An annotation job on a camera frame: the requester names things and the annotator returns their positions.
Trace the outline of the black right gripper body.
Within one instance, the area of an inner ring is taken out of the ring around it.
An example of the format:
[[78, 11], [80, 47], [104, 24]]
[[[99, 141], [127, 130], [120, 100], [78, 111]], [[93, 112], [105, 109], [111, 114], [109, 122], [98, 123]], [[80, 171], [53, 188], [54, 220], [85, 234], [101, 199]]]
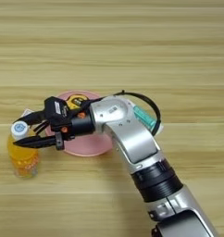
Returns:
[[56, 149], [64, 150], [65, 141], [73, 140], [77, 136], [91, 134], [95, 131], [93, 120], [88, 111], [74, 115], [69, 111], [66, 116], [50, 119], [51, 131], [55, 133]]

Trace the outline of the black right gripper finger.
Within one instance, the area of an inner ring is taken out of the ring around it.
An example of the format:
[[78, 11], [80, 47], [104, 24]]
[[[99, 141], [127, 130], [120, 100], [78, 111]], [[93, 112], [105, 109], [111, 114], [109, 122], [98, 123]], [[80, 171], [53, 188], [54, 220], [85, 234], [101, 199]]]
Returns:
[[31, 136], [14, 142], [14, 145], [27, 148], [45, 148], [56, 144], [55, 136]]
[[41, 124], [45, 122], [45, 116], [43, 111], [32, 112], [26, 116], [18, 118], [18, 121], [24, 121], [29, 126]]

